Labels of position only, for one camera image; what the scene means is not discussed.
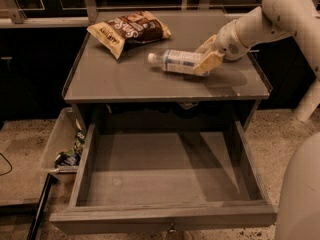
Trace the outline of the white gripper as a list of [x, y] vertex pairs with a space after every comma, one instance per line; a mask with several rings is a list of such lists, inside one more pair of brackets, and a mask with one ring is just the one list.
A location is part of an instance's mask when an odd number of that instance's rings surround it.
[[242, 44], [236, 32], [236, 20], [223, 26], [216, 35], [212, 35], [196, 50], [196, 53], [204, 54], [200, 62], [192, 71], [196, 74], [205, 74], [218, 67], [225, 56], [227, 60], [235, 61], [247, 54], [249, 49]]

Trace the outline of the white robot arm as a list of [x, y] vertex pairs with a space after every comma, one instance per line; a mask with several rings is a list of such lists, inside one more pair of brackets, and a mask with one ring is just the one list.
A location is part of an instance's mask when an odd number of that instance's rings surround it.
[[237, 60], [255, 45], [292, 36], [317, 78], [320, 78], [320, 14], [313, 0], [262, 0], [244, 16], [223, 26], [197, 52], [202, 55], [192, 68], [205, 74], [223, 60]]

